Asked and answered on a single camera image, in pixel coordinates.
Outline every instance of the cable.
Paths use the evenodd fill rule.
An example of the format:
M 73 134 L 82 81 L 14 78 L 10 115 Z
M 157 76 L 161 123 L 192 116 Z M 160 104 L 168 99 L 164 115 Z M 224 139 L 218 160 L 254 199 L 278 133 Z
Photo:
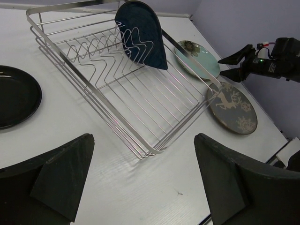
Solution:
M 267 47 L 262 47 L 261 49 L 257 50 L 257 51 L 255 52 L 255 55 L 258 56 L 258 53 L 259 53 L 263 48 L 268 49 L 268 57 L 269 57 L 269 59 L 273 60 L 274 58 L 270 55 L 270 49 L 267 48 Z
M 263 43 L 258 43 L 257 44 L 257 50 L 255 52 L 256 56 L 258 55 L 259 51 L 262 50 L 264 47 L 267 47 L 269 45 L 274 45 L 275 42 L 263 42 Z M 271 59 L 272 57 L 270 56 L 270 51 L 268 50 L 268 57 Z

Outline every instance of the wire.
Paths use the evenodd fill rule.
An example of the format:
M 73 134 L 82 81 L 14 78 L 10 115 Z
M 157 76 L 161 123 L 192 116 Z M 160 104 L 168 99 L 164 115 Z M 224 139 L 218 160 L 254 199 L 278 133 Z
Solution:
M 275 42 L 263 42 L 263 47 L 267 47 L 267 46 L 269 46 L 269 45 L 274 45 L 275 44 Z
M 258 56 L 258 53 L 259 53 L 263 48 L 268 49 L 268 57 L 269 57 L 269 59 L 273 60 L 274 58 L 270 55 L 270 49 L 267 48 L 267 47 L 262 47 L 261 49 L 257 50 L 257 51 L 255 52 L 256 56 Z

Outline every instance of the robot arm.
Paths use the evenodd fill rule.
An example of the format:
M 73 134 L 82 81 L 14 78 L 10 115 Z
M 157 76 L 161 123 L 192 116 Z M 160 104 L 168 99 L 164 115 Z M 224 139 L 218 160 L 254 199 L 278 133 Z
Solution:
M 258 51 L 264 47 L 258 44 Z M 294 38 L 278 38 L 270 59 L 257 57 L 257 51 L 252 45 L 246 45 L 237 53 L 219 60 L 218 63 L 237 65 L 243 58 L 240 68 L 222 71 L 220 74 L 235 82 L 245 80 L 249 74 L 269 76 L 273 78 L 285 77 L 287 80 L 300 82 L 300 41 Z

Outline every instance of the deer design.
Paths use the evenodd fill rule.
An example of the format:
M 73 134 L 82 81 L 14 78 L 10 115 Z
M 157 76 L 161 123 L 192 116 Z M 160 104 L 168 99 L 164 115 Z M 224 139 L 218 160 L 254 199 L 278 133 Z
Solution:
M 230 94 L 231 102 L 228 102 L 228 100 L 226 99 L 223 92 L 220 92 L 218 94 L 215 90 L 213 90 L 213 91 L 215 92 L 214 96 L 218 97 L 222 101 L 222 103 L 217 103 L 216 106 L 219 105 L 220 108 L 222 108 L 222 109 L 226 110 L 226 109 L 231 109 L 232 107 L 236 108 L 242 102 L 240 97 L 239 97 L 238 92 L 233 91 L 233 93 Z

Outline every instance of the dish rack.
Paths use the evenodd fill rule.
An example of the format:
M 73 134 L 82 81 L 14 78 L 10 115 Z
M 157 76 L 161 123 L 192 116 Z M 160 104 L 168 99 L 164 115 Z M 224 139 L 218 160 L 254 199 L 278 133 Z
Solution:
M 64 13 L 66 17 L 55 20 L 47 17 L 47 12 L 102 2 L 115 2 L 117 7 L 72 17 Z M 174 47 L 196 63 L 220 89 L 221 84 L 164 30 L 168 70 L 149 67 L 139 59 L 131 61 L 124 50 L 131 54 L 126 44 L 140 31 L 127 30 L 130 38 L 122 40 L 124 35 L 114 15 L 108 14 L 116 12 L 120 3 L 91 0 L 31 8 L 26 14 L 39 49 L 128 148 L 143 159 L 165 151 L 208 106 L 209 99 L 205 99 L 194 82 L 211 88 L 201 78 L 189 80 L 171 62 L 170 59 L 177 57 Z M 141 40 L 134 47 L 148 54 L 152 45 Z

